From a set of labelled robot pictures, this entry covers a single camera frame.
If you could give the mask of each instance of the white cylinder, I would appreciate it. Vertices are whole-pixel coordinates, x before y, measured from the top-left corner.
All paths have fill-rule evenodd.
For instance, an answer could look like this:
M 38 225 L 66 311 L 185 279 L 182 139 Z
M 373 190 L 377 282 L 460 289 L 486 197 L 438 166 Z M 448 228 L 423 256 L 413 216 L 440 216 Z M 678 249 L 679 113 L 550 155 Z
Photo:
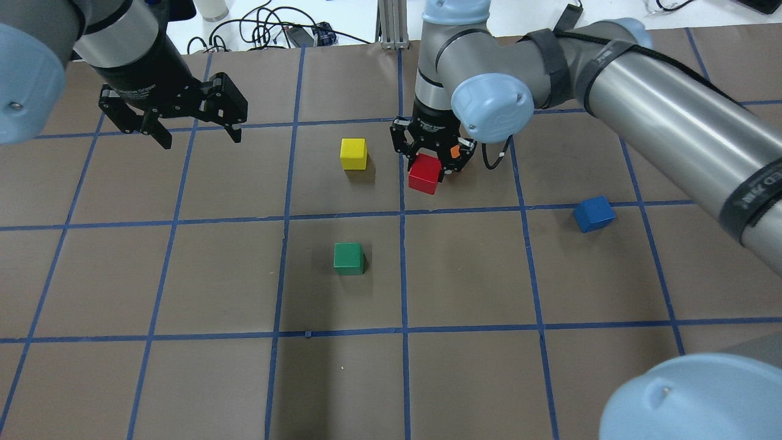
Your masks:
M 220 21 L 228 15 L 225 0 L 193 0 L 195 8 L 206 21 Z

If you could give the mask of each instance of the metal post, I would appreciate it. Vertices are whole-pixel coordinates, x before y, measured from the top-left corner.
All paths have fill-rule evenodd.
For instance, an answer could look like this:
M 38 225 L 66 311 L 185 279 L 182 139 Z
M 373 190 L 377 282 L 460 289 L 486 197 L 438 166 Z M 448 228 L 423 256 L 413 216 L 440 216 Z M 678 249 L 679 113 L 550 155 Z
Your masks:
M 378 0 L 375 40 L 384 49 L 407 49 L 407 0 Z

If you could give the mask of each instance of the yellow cube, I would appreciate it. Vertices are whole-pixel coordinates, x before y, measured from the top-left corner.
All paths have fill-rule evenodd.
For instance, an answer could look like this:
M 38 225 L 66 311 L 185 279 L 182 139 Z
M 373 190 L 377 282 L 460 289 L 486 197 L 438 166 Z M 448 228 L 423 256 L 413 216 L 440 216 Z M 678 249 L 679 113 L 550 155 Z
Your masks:
M 367 169 L 367 140 L 343 139 L 339 149 L 339 160 L 346 170 Z

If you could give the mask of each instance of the light blue joint cap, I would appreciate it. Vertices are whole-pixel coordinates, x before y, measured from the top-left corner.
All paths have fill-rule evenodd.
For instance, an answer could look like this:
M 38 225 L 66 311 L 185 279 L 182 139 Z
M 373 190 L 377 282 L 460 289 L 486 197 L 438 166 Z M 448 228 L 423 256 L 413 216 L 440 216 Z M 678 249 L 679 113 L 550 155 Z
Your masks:
M 491 0 L 426 0 L 422 18 L 427 23 L 459 26 L 489 19 Z
M 507 74 L 480 74 L 463 81 L 450 97 L 468 136 L 480 142 L 503 142 L 521 131 L 535 111 L 533 93 Z
M 608 400 L 600 440 L 782 438 L 782 370 L 726 353 L 671 359 Z
M 651 34 L 649 34 L 649 31 L 646 30 L 646 26 L 644 26 L 644 24 L 641 23 L 639 20 L 626 17 L 626 18 L 618 18 L 615 20 L 601 20 L 601 21 L 616 23 L 619 26 L 627 29 L 627 31 L 630 32 L 630 34 L 633 36 L 633 38 L 635 39 L 638 45 L 641 45 L 646 49 L 655 48 L 655 43 L 651 39 Z
M 0 23 L 0 144 L 43 130 L 65 88 L 65 69 L 50 48 Z

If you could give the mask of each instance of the grid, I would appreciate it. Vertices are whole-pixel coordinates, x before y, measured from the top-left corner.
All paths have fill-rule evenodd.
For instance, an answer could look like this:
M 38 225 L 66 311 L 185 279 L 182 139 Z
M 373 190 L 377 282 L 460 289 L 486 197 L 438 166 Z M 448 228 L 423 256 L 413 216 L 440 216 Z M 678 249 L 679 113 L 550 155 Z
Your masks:
M 692 37 L 692 33 L 689 29 L 686 29 L 691 48 L 693 49 L 698 63 L 701 66 L 702 73 L 708 78 L 708 72 L 705 69 L 705 65 L 698 52 L 698 48 L 695 45 L 695 40 Z M 88 167 L 91 162 L 92 154 L 95 151 L 95 144 L 98 141 L 99 136 L 113 136 L 119 135 L 119 132 L 101 132 L 104 117 L 99 118 L 97 127 L 93 133 L 78 133 L 68 135 L 42 135 L 39 139 L 61 139 L 61 138 L 74 138 L 74 137 L 91 137 L 91 145 L 84 161 L 84 167 L 81 171 L 81 177 L 77 184 L 77 188 L 70 204 L 70 209 L 66 221 L 63 224 L 58 225 L 22 225 L 22 226 L 4 226 L 0 227 L 0 232 L 5 231 L 31 231 L 31 230 L 60 230 L 62 231 L 59 237 L 59 242 L 52 259 L 51 267 L 48 271 L 44 289 L 41 293 L 38 306 L 36 308 L 34 318 L 30 325 L 29 332 L 24 338 L 2 338 L 0 344 L 23 344 L 22 354 L 16 368 L 16 372 L 13 377 L 13 382 L 10 387 L 8 398 L 5 401 L 3 407 L 2 416 L 0 417 L 0 432 L 5 425 L 6 418 L 9 414 L 11 405 L 13 404 L 13 398 L 16 391 L 16 386 L 20 380 L 20 375 L 23 372 L 28 350 L 32 344 L 44 344 L 44 343 L 76 343 L 76 342 L 88 342 L 88 341 L 143 341 L 145 342 L 145 349 L 143 354 L 143 360 L 138 375 L 138 385 L 135 390 L 135 398 L 133 402 L 133 410 L 131 414 L 131 421 L 127 429 L 127 438 L 134 437 L 134 429 L 136 417 L 138 415 L 138 406 L 142 395 L 142 390 L 145 383 L 145 373 L 147 370 L 147 364 L 149 361 L 149 353 L 154 341 L 189 341 L 189 340 L 219 340 L 219 339 L 270 339 L 271 340 L 271 361 L 269 364 L 269 378 L 268 378 L 268 391 L 266 402 L 266 414 L 265 414 L 265 432 L 264 437 L 269 438 L 271 433 L 271 414 L 274 405 L 274 382 L 276 378 L 277 368 L 277 353 L 278 343 L 280 338 L 291 337 L 305 337 L 304 331 L 281 331 L 280 319 L 282 313 L 283 287 L 285 283 L 285 263 L 288 250 L 288 238 L 289 238 L 289 226 L 291 222 L 298 220 L 309 220 L 319 218 L 363 218 L 363 217 L 397 217 L 400 220 L 399 223 L 399 246 L 400 246 L 400 300 L 402 320 L 401 326 L 383 327 L 383 328 L 369 328 L 369 329 L 354 329 L 354 330 L 315 330 L 311 333 L 311 337 L 338 337 L 338 336 L 353 336 L 353 335 L 369 335 L 369 334 L 401 334 L 402 335 L 402 349 L 403 349 L 403 390 L 404 390 L 404 434 L 406 439 L 410 439 L 411 435 L 411 391 L 410 391 L 410 354 L 409 354 L 409 335 L 419 333 L 449 333 L 449 332 L 490 332 L 490 331 L 530 331 L 538 332 L 540 335 L 540 354 L 542 359 L 542 371 L 545 381 L 545 390 L 547 396 L 548 411 L 551 419 L 551 431 L 554 439 L 559 439 L 558 420 L 555 405 L 554 390 L 551 382 L 551 371 L 549 365 L 549 355 L 547 350 L 547 330 L 576 330 L 576 329 L 607 329 L 607 328 L 631 328 L 631 327 L 670 327 L 673 330 L 673 334 L 676 340 L 676 347 L 680 355 L 684 353 L 684 347 L 682 338 L 680 336 L 679 328 L 682 326 L 696 326 L 704 324 L 721 325 L 721 324 L 736 324 L 736 323 L 782 323 L 782 316 L 767 316 L 767 317 L 753 317 L 753 318 L 723 318 L 723 319 L 677 319 L 676 313 L 673 309 L 673 303 L 669 296 L 667 289 L 665 274 L 662 269 L 660 257 L 658 255 L 657 246 L 655 244 L 655 237 L 652 232 L 649 218 L 647 216 L 646 207 L 650 206 L 670 206 L 670 205 L 686 205 L 693 204 L 691 200 L 656 200 L 646 201 L 642 197 L 637 177 L 633 168 L 633 162 L 630 159 L 628 146 L 623 139 L 620 139 L 622 146 L 622 153 L 626 161 L 626 166 L 630 174 L 630 179 L 633 184 L 633 190 L 635 192 L 636 200 L 630 202 L 618 202 L 612 203 L 614 207 L 637 207 L 640 210 L 640 214 L 643 220 L 645 232 L 648 239 L 648 244 L 651 250 L 655 268 L 657 271 L 658 281 L 662 288 L 662 295 L 664 297 L 665 306 L 668 312 L 668 319 L 652 320 L 652 321 L 630 321 L 630 322 L 593 322 L 593 323 L 545 323 L 543 320 L 543 311 L 540 303 L 540 296 L 537 287 L 537 278 L 535 270 L 535 255 L 533 245 L 530 239 L 529 222 L 527 214 L 530 211 L 535 210 L 570 210 L 573 209 L 575 204 L 543 204 L 543 205 L 527 205 L 525 203 L 523 188 L 520 179 L 520 173 L 516 161 L 516 148 L 512 143 L 510 146 L 511 162 L 513 176 L 515 180 L 515 190 L 518 197 L 517 206 L 497 206 L 497 207 L 468 207 L 468 208 L 447 208 L 436 210 L 408 210 L 405 205 L 404 194 L 404 179 L 405 179 L 405 167 L 402 157 L 399 157 L 399 188 L 400 199 L 399 209 L 397 211 L 375 211 L 375 212 L 345 212 L 338 214 L 318 214 L 318 215 L 291 215 L 291 191 L 293 181 L 293 168 L 294 158 L 296 155 L 296 135 L 297 130 L 301 126 L 320 125 L 320 124 L 355 124 L 355 123 L 373 123 L 373 122 L 388 122 L 393 117 L 385 118 L 368 118 L 368 119 L 353 119 L 353 120 L 341 120 L 341 121 L 299 121 L 300 100 L 301 100 L 301 88 L 303 79 L 303 70 L 305 64 L 306 48 L 302 48 L 300 52 L 300 60 L 298 66 L 298 78 L 296 83 L 296 104 L 294 110 L 293 121 L 291 123 L 273 123 L 273 124 L 248 124 L 245 129 L 252 130 L 254 128 L 271 128 L 271 127 L 290 127 L 292 129 L 292 138 L 290 143 L 290 155 L 289 155 L 289 167 L 287 170 L 287 184 L 285 190 L 285 211 L 283 216 L 269 216 L 262 218 L 198 218 L 198 219 L 180 219 L 179 211 L 181 208 L 181 202 L 183 192 L 185 189 L 185 182 L 188 174 L 188 166 L 190 162 L 190 156 L 193 149 L 193 143 L 196 135 L 199 132 L 219 130 L 219 127 L 199 127 L 198 122 L 195 122 L 191 128 L 175 128 L 172 132 L 189 132 L 188 148 L 185 154 L 184 167 L 181 173 L 181 179 L 178 187 L 177 201 L 174 209 L 174 216 L 171 220 L 166 221 L 151 221 L 151 222 L 104 222 L 104 223 L 72 223 L 71 219 L 74 214 L 74 209 L 77 205 L 77 200 L 81 192 L 81 188 L 84 183 L 84 178 L 87 174 Z M 403 57 L 402 52 L 397 53 L 397 77 L 398 77 L 398 110 L 399 114 L 402 114 L 405 109 L 404 93 L 403 93 Z M 210 55 L 206 64 L 205 80 L 209 76 L 210 67 L 212 63 L 212 56 Z M 743 102 L 747 106 L 761 106 L 761 105 L 773 105 L 781 104 L 782 100 L 767 100 L 767 101 L 747 101 Z M 562 113 L 583 113 L 583 110 L 578 109 L 565 109 L 565 110 L 538 110 L 536 114 L 562 114 Z M 417 215 L 441 215 L 441 214 L 455 214 L 455 213 L 470 213 L 470 212 L 518 212 L 520 225 L 523 231 L 524 249 L 526 253 L 526 260 L 529 266 L 529 277 L 532 284 L 533 302 L 535 308 L 535 323 L 534 324 L 508 324 L 508 325 L 475 325 L 475 326 L 409 326 L 407 319 L 407 256 L 406 256 L 406 219 L 407 216 Z M 195 224 L 208 224 L 208 223 L 231 223 L 231 222 L 281 222 L 283 224 L 283 241 L 282 252 L 280 255 L 280 265 L 278 272 L 278 287 L 277 287 L 277 300 L 274 314 L 274 329 L 273 331 L 266 332 L 248 332 L 248 333 L 219 333 L 219 334 L 156 334 L 156 321 L 158 311 L 160 309 L 160 302 L 163 296 L 163 288 L 166 282 L 168 266 L 170 262 L 170 256 L 174 245 L 174 238 L 177 233 L 177 228 L 180 225 L 195 225 Z M 157 290 L 156 300 L 152 309 L 152 318 L 149 323 L 149 331 L 146 335 L 106 335 L 106 336 L 69 336 L 69 337 L 36 337 L 35 330 L 38 324 L 38 319 L 41 315 L 44 303 L 46 301 L 49 286 L 52 282 L 55 268 L 57 266 L 60 252 L 63 249 L 63 242 L 66 235 L 71 229 L 94 229 L 94 228 L 123 228 L 123 227 L 139 227 L 139 226 L 169 226 L 170 234 L 167 244 L 167 250 L 165 253 L 163 267 L 160 273 L 160 282 Z

